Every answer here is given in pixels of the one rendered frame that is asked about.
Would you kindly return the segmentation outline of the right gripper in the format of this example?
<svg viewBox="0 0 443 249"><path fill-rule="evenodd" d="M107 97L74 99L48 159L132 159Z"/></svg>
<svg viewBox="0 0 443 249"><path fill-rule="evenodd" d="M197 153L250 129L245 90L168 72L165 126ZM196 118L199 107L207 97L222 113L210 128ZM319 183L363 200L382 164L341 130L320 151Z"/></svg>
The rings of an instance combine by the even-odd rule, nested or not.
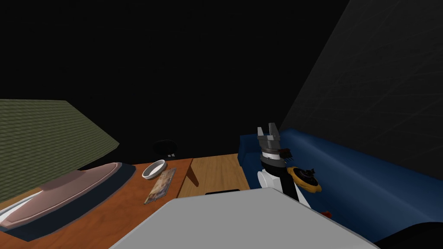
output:
<svg viewBox="0 0 443 249"><path fill-rule="evenodd" d="M269 135L264 135L261 127L257 128L257 138L262 149L266 150L280 150L280 136L278 135L278 128L275 123L269 123Z"/></svg>

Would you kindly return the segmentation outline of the brown picture book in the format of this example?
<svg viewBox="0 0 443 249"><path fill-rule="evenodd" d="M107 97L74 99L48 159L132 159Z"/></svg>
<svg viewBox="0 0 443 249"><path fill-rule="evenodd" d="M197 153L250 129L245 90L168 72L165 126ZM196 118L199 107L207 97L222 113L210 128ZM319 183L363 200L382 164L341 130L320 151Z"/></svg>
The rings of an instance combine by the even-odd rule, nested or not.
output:
<svg viewBox="0 0 443 249"><path fill-rule="evenodd" d="M144 205L154 202L167 194L176 170L177 168L171 168L160 174L153 186L153 189L144 201Z"/></svg>

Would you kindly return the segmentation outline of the pink oval tray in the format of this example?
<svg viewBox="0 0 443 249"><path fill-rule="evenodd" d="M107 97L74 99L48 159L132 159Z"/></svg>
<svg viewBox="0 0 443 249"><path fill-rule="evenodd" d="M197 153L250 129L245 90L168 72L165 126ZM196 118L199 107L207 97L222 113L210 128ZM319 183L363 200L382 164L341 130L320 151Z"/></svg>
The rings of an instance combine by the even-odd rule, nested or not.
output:
<svg viewBox="0 0 443 249"><path fill-rule="evenodd" d="M115 174L122 163L75 170L40 186L41 191L0 211L0 227L12 229L49 214L91 191Z"/></svg>

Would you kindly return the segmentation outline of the orange-brown wooden table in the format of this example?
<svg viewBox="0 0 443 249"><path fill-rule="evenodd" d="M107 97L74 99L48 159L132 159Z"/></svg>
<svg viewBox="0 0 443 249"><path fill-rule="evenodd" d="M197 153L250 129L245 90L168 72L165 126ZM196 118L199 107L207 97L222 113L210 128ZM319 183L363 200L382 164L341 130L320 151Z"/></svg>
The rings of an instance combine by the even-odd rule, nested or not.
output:
<svg viewBox="0 0 443 249"><path fill-rule="evenodd" d="M168 201L177 198L186 178L198 185L191 163L192 159L168 161L168 169L177 168L168 192L146 205L143 203L155 180L142 177L146 163L136 164L133 176L118 191L79 219L29 242L0 232L0 249L108 249Z"/></svg>

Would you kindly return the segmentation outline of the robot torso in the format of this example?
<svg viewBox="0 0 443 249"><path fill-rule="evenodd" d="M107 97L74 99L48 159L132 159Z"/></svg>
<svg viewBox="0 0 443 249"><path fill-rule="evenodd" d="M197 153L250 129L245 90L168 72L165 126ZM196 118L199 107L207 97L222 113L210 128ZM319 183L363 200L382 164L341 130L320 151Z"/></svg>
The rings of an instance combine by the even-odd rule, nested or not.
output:
<svg viewBox="0 0 443 249"><path fill-rule="evenodd" d="M176 198L110 249L379 249L273 188Z"/></svg>

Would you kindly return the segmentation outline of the yellow round toy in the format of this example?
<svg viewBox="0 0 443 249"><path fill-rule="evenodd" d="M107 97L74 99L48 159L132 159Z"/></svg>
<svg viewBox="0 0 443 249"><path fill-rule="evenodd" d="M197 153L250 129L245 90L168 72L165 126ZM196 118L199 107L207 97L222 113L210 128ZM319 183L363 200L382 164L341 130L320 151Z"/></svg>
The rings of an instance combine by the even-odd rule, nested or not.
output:
<svg viewBox="0 0 443 249"><path fill-rule="evenodd" d="M302 170L298 167L288 167L288 174L291 175L294 183L300 188L310 193L321 192L321 186L315 178L315 170Z"/></svg>

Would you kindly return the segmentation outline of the white bowl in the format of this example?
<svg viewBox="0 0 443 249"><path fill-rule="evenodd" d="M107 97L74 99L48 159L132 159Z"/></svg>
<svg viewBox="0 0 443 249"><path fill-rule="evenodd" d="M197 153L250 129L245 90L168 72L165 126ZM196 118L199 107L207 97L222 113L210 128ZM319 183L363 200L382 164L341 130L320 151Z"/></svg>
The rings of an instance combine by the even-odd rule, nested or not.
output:
<svg viewBox="0 0 443 249"><path fill-rule="evenodd" d="M145 171L142 173L142 177L144 179L153 179L161 174L166 167L167 163L165 160L158 160L145 169Z"/></svg>

